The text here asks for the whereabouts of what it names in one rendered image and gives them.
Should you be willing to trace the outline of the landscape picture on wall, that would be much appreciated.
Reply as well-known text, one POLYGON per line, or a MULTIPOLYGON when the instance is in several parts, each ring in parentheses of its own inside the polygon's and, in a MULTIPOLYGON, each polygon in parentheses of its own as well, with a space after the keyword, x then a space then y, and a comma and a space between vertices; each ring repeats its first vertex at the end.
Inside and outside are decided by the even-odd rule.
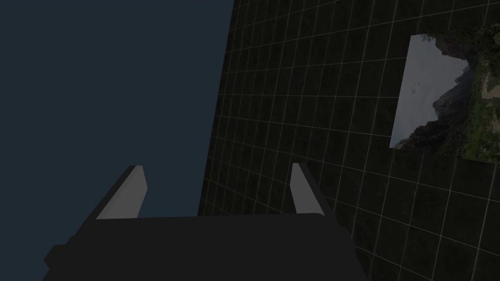
POLYGON ((390 146, 500 163, 500 23, 411 36, 390 146))

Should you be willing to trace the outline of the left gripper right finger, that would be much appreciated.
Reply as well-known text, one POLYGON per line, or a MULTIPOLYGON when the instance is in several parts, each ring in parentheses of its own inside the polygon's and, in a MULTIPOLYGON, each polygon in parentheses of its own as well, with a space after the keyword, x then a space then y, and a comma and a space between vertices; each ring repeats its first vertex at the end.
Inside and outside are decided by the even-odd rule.
POLYGON ((298 214, 316 213, 325 217, 334 216, 333 210, 305 163, 292 164, 290 188, 298 214))

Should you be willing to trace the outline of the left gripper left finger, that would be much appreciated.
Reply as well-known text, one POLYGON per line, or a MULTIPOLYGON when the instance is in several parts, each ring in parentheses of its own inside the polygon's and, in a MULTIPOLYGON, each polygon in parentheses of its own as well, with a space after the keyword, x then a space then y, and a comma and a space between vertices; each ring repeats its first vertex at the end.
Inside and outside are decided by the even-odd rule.
POLYGON ((92 210, 91 220, 137 218, 147 192, 143 166, 129 166, 92 210))

